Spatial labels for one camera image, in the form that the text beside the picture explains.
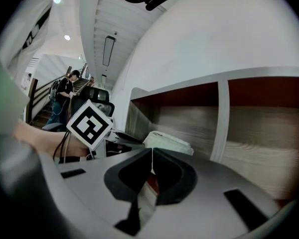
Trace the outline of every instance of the black cable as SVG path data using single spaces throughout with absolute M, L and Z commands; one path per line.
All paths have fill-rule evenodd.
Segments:
M 55 158 L 55 154 L 56 154 L 56 152 L 57 152 L 57 150 L 59 149 L 59 147 L 61 146 L 61 144 L 63 143 L 63 141 L 65 140 L 65 138 L 66 138 L 66 134 L 67 134 L 67 132 L 68 132 L 69 130 L 67 130 L 66 131 L 66 133 L 64 134 L 64 137 L 63 137 L 63 139 L 62 139 L 62 141 L 60 142 L 60 144 L 57 146 L 57 148 L 55 149 L 55 151 L 54 151 L 54 154 L 53 154 L 53 161 L 54 161 L 54 158 Z
M 62 146 L 61 146 L 60 161 L 59 161 L 59 163 L 61 162 L 64 143 L 66 141 L 66 138 L 69 136 L 69 134 L 70 134 L 70 130 L 67 130 L 66 133 L 65 133 L 65 136 L 64 136 L 65 138 L 64 138 L 64 140 L 62 140 L 63 142 L 62 142 Z

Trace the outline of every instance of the chair backrest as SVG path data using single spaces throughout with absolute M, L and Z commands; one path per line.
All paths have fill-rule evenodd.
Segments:
M 108 101 L 109 93 L 105 90 L 100 90 L 92 87 L 85 87 L 80 95 L 74 96 L 71 100 L 71 117 L 81 108 L 84 103 L 90 99 L 91 102 L 99 108 L 107 117 L 111 117 L 113 115 L 115 106 Z

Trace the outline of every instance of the backpack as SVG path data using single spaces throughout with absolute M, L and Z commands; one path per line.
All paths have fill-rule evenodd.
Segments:
M 57 94 L 56 91 L 59 88 L 60 82 L 61 82 L 61 80 L 56 80 L 56 81 L 52 82 L 52 84 L 49 88 L 49 93 L 48 93 L 50 100 L 54 100 L 54 97 Z

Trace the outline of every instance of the black rectangular slot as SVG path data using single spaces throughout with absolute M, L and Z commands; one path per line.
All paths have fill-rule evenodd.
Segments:
M 61 173 L 61 176 L 63 177 L 63 179 L 66 179 L 66 178 L 70 178 L 70 177 L 73 177 L 73 176 L 77 176 L 77 175 L 82 174 L 82 173 L 86 173 L 86 171 L 83 170 L 82 168 L 80 168 L 80 169 L 75 169 L 75 170 L 63 172 L 63 173 Z
M 226 191 L 224 195 L 250 230 L 267 221 L 267 217 L 240 190 Z

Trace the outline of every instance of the staircase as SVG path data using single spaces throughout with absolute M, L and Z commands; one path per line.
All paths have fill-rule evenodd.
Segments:
M 83 87 L 89 80 L 79 79 L 73 83 L 74 93 Z M 52 116 L 52 103 L 47 103 L 42 110 L 34 117 L 32 126 L 38 129 L 42 129 Z

